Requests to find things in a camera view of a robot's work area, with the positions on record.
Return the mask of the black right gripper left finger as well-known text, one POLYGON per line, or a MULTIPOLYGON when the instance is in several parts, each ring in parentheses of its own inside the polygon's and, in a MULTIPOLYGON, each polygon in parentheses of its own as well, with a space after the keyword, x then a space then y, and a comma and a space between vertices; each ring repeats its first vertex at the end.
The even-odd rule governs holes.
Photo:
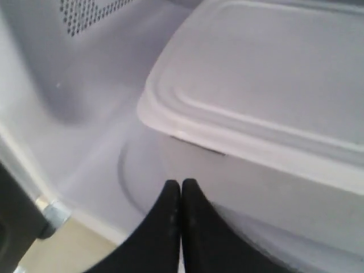
POLYGON ((181 191, 165 182, 153 207, 132 234, 87 272, 178 272, 181 191))

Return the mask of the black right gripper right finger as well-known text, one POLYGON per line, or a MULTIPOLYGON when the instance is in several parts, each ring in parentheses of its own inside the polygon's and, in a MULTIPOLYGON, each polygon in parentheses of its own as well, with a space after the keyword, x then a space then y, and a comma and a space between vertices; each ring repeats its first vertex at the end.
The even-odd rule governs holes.
POLYGON ((287 272, 233 231, 195 179, 182 183, 180 229, 186 272, 287 272))

